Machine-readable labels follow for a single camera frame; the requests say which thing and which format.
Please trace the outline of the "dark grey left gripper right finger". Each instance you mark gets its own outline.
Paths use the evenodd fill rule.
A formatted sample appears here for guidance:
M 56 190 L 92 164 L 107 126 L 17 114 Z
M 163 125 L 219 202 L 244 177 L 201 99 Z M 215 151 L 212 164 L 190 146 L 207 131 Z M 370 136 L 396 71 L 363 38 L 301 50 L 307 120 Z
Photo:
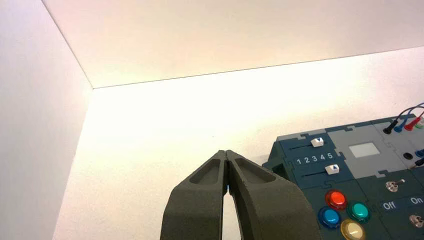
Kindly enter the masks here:
M 243 240 L 320 240 L 311 204 L 293 182 L 226 151 L 229 193 Z

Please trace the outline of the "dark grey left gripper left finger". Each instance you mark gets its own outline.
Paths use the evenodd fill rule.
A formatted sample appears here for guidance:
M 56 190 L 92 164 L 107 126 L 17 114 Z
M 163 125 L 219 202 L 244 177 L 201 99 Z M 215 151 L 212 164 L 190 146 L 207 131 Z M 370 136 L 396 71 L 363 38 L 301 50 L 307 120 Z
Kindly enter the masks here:
M 222 239 L 227 191 L 227 157 L 224 150 L 219 150 L 171 191 L 163 213 L 160 239 Z

